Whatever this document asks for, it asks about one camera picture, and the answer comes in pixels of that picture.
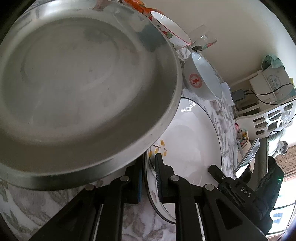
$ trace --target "bowl with red logo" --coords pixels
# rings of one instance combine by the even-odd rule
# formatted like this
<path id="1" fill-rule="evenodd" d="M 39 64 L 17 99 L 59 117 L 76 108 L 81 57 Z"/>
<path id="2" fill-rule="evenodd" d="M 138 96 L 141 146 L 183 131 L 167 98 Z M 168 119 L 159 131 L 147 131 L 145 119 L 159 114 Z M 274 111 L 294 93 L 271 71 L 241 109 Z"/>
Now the bowl with red logo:
<path id="1" fill-rule="evenodd" d="M 215 70 L 198 53 L 193 52 L 187 58 L 183 67 L 183 76 L 187 88 L 197 96 L 206 100 L 222 98 L 222 89 Z"/>
<path id="2" fill-rule="evenodd" d="M 191 40 L 184 30 L 174 21 L 163 14 L 151 11 L 149 19 L 159 28 L 169 39 L 175 50 L 179 50 L 191 44 Z"/>

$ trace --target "teal towel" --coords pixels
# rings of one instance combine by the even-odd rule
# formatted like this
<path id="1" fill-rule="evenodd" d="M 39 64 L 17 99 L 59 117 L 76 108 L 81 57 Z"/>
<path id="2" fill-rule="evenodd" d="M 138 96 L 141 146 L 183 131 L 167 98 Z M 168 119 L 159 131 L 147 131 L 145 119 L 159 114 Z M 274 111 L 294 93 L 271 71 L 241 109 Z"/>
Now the teal towel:
<path id="1" fill-rule="evenodd" d="M 262 60 L 261 70 L 262 71 L 266 70 L 270 65 L 272 68 L 279 68 L 281 66 L 284 66 L 284 64 L 278 58 L 278 56 L 274 54 L 268 54 L 265 56 L 265 58 Z"/>

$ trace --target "plush toy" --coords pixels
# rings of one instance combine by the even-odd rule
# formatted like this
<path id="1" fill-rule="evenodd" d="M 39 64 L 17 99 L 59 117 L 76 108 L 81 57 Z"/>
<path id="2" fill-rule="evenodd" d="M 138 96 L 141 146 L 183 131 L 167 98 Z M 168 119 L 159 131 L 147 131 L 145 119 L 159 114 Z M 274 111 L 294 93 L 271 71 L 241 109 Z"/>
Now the plush toy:
<path id="1" fill-rule="evenodd" d="M 280 141 L 276 147 L 275 153 L 272 155 L 272 157 L 276 157 L 277 155 L 286 155 L 288 149 L 288 142 L 286 141 Z"/>

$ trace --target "bowl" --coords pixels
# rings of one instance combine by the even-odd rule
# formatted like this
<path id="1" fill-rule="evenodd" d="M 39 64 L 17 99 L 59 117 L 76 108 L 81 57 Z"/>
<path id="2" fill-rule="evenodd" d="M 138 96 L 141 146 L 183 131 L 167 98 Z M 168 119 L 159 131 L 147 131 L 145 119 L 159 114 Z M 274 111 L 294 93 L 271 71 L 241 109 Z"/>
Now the bowl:
<path id="1" fill-rule="evenodd" d="M 181 89 L 174 48 L 139 12 L 39 4 L 0 42 L 0 178 L 60 190 L 107 176 L 165 131 Z"/>
<path id="2" fill-rule="evenodd" d="M 178 24 L 163 14 L 151 11 L 149 19 L 164 33 L 170 40 L 175 50 L 179 50 L 191 44 L 191 40 Z"/>
<path id="3" fill-rule="evenodd" d="M 222 98 L 220 81 L 213 67 L 201 55 L 193 52 L 183 67 L 185 85 L 191 92 L 206 100 Z"/>

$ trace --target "red circular logo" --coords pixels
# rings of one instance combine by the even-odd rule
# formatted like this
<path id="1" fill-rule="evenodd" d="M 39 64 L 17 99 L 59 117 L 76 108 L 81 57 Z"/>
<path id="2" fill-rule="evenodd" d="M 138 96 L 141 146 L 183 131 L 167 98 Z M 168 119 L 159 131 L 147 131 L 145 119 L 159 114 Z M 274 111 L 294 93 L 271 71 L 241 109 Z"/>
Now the red circular logo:
<path id="1" fill-rule="evenodd" d="M 190 84 L 194 88 L 200 88 L 202 86 L 202 79 L 198 74 L 191 74 L 189 76 Z"/>

